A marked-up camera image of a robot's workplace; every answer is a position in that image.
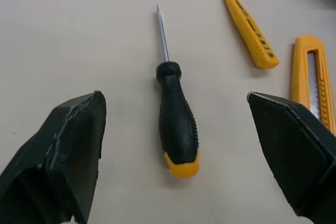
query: metal shaft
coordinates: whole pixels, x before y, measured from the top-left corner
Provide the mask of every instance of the metal shaft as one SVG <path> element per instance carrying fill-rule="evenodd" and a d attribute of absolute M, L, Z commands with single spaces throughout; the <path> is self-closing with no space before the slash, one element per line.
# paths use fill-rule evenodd
<path fill-rule="evenodd" d="M 162 18 L 161 18 L 161 14 L 160 14 L 160 10 L 159 10 L 158 5 L 156 5 L 156 12 L 158 14 L 159 25 L 160 25 L 160 39 L 161 39 L 161 47 L 162 47 L 164 62 L 168 62 L 169 57 L 168 57 L 166 36 L 164 35 L 163 23 L 162 23 Z"/>

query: screwdriver handle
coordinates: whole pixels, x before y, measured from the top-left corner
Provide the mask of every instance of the screwdriver handle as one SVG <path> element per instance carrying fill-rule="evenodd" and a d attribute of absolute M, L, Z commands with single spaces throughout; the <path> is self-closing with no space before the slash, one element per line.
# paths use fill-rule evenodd
<path fill-rule="evenodd" d="M 194 115 L 180 84 L 181 69 L 176 62 L 165 62 L 156 69 L 162 88 L 160 138 L 170 173 L 177 178 L 197 174 L 198 136 Z"/>

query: black rubber grip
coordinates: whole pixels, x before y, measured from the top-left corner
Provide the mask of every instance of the black rubber grip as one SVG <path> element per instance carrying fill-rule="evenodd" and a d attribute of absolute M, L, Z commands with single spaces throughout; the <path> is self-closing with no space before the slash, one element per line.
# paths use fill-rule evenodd
<path fill-rule="evenodd" d="M 184 98 L 180 77 L 176 62 L 165 62 L 156 69 L 162 88 L 160 138 L 163 151 L 175 165 L 194 162 L 198 149 L 196 122 Z"/>

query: screwdriver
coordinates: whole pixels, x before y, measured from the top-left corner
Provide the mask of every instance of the screwdriver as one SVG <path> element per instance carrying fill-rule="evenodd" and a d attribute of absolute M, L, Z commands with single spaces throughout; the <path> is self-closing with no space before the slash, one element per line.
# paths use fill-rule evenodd
<path fill-rule="evenodd" d="M 255 65 L 262 69 L 271 69 L 279 65 L 276 54 L 247 9 L 238 0 L 225 0 L 225 2 Z"/>
<path fill-rule="evenodd" d="M 176 178 L 188 178 L 196 175 L 199 169 L 197 127 L 180 84 L 180 66 L 176 62 L 169 61 L 158 6 L 156 6 L 156 12 L 164 56 L 164 62 L 156 69 L 156 79 L 162 89 L 159 119 L 160 139 L 170 173 Z"/>

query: white table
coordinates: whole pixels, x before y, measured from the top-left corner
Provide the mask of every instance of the white table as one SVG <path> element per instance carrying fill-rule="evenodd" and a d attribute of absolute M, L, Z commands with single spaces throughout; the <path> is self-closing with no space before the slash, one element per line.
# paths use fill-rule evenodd
<path fill-rule="evenodd" d="M 94 90 L 107 125 L 89 223 L 308 224 L 261 151 L 249 91 L 289 98 L 293 43 L 323 40 L 336 90 L 335 0 L 240 0 L 280 65 L 254 67 L 223 0 L 0 0 L 0 170 L 58 104 Z M 201 169 L 174 180 L 158 134 L 163 14 L 196 117 Z"/>

